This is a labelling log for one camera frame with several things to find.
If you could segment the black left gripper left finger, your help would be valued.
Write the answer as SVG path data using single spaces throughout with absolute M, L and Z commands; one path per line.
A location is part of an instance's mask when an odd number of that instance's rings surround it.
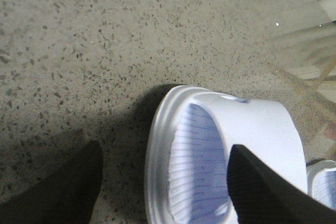
M 90 141 L 42 182 L 1 204 L 1 223 L 89 223 L 102 168 L 101 145 Z

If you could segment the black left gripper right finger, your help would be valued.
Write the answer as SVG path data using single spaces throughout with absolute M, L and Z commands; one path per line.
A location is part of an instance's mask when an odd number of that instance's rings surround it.
M 227 185 L 239 223 L 335 223 L 335 210 L 300 191 L 243 145 L 232 146 Z

